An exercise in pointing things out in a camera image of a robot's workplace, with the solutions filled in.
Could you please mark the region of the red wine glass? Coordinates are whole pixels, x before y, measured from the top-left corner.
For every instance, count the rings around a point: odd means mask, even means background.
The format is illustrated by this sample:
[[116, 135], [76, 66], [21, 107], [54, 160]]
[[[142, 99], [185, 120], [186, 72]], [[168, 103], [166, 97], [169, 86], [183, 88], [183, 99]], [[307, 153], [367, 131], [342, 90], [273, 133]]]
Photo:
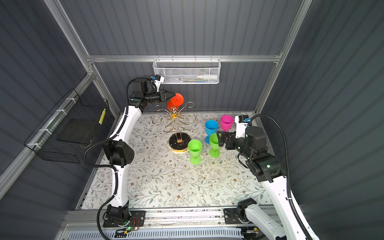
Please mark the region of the red wine glass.
[[176, 93], [176, 95], [167, 102], [167, 109], [168, 111], [177, 110], [183, 103], [184, 97]]

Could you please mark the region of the pink wine glass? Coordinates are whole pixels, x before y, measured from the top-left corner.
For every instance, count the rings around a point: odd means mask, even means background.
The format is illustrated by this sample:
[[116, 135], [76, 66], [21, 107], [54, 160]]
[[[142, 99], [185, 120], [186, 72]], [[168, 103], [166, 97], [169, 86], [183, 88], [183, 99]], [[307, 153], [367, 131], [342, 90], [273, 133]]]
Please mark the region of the pink wine glass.
[[221, 129], [226, 132], [233, 126], [234, 118], [230, 115], [223, 115], [220, 120]]

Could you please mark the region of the blue wine glass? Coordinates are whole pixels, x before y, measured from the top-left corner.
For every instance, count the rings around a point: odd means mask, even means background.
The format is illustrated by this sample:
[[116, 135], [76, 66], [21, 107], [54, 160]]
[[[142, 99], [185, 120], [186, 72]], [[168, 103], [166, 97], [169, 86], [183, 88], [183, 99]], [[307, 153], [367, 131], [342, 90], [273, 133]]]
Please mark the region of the blue wine glass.
[[214, 120], [209, 120], [205, 123], [205, 131], [207, 136], [205, 137], [205, 143], [210, 144], [210, 136], [217, 132], [219, 124]]

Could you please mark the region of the green wine glass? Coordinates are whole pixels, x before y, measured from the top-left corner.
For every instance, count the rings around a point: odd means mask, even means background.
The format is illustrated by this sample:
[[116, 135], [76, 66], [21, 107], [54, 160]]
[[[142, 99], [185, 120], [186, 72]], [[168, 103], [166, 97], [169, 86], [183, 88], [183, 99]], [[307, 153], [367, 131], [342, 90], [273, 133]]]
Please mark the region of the green wine glass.
[[198, 165], [201, 162], [201, 153], [203, 150], [203, 144], [199, 140], [191, 140], [188, 143], [188, 150], [190, 153], [190, 162], [193, 165]]
[[211, 149], [209, 151], [209, 155], [212, 158], [218, 158], [220, 156], [220, 146], [219, 139], [216, 133], [210, 135], [210, 146]]

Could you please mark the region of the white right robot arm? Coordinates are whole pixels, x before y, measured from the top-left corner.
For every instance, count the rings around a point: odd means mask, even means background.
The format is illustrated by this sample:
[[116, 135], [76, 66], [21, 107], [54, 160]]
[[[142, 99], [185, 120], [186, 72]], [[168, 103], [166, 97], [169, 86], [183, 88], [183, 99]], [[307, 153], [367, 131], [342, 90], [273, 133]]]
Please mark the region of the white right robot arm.
[[243, 164], [258, 180], [271, 198], [280, 223], [266, 214], [252, 198], [238, 202], [236, 216], [242, 223], [253, 223], [269, 240], [317, 240], [288, 187], [275, 156], [268, 153], [267, 135], [262, 128], [248, 126], [240, 137], [236, 132], [217, 132], [219, 146], [236, 150], [246, 159]]

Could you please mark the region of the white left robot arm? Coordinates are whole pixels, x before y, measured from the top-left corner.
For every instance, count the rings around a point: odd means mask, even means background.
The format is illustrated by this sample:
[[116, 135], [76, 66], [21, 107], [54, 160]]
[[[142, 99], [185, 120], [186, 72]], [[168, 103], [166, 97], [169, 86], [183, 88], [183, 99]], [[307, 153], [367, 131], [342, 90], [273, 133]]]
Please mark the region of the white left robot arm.
[[113, 167], [113, 196], [111, 201], [107, 203], [106, 217], [119, 225], [129, 222], [131, 219], [127, 194], [127, 176], [129, 164], [132, 163], [135, 157], [134, 150], [128, 145], [133, 128], [148, 103], [166, 102], [176, 95], [160, 89], [160, 85], [164, 82], [163, 77], [158, 80], [155, 77], [151, 79], [142, 78], [142, 80], [142, 90], [140, 92], [129, 94], [129, 86], [134, 80], [129, 81], [127, 84], [124, 114], [110, 139], [103, 144], [109, 164]]

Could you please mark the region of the gold wine glass rack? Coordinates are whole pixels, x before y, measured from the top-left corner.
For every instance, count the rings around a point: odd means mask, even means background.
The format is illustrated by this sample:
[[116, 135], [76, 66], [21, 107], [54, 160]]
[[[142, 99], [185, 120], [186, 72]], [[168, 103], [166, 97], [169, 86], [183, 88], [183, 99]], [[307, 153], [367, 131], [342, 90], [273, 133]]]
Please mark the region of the gold wine glass rack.
[[171, 134], [168, 144], [171, 150], [176, 153], [183, 153], [188, 149], [191, 137], [187, 132], [191, 131], [189, 126], [197, 120], [197, 117], [193, 114], [184, 113], [183, 110], [193, 108], [194, 106], [193, 102], [187, 102], [181, 109], [174, 107], [171, 110], [166, 110], [161, 105], [154, 107], [156, 112], [163, 111], [167, 113], [165, 116], [153, 118], [152, 123], [158, 126], [164, 121], [168, 122], [165, 126], [167, 129], [166, 133]]

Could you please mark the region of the white bottle in basket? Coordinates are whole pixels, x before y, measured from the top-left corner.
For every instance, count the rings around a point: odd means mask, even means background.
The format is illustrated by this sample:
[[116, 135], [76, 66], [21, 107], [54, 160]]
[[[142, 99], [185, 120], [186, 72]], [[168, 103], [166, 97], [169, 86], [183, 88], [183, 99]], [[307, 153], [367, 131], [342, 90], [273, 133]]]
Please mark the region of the white bottle in basket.
[[206, 81], [216, 81], [218, 79], [218, 75], [198, 75], [197, 79], [202, 79]]

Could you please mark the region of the yellow marker in basket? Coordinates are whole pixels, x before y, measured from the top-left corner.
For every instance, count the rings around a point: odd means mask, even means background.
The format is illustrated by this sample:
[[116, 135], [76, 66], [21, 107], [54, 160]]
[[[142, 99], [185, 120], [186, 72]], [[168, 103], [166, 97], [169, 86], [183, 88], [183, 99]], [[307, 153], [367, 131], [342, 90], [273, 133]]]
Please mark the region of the yellow marker in basket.
[[100, 115], [100, 118], [99, 118], [99, 124], [100, 124], [100, 125], [103, 124], [105, 115], [106, 115], [106, 109], [103, 109], [103, 111], [102, 111], [102, 113], [101, 113], [101, 115]]

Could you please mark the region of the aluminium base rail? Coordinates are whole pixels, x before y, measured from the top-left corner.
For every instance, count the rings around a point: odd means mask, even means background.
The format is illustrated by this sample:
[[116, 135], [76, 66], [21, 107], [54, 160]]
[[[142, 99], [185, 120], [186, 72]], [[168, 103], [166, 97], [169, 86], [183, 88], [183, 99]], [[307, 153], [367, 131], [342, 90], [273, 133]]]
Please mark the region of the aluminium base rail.
[[235, 218], [236, 207], [133, 209], [138, 220], [127, 227], [103, 228], [96, 210], [69, 211], [57, 240], [265, 240], [260, 227]]

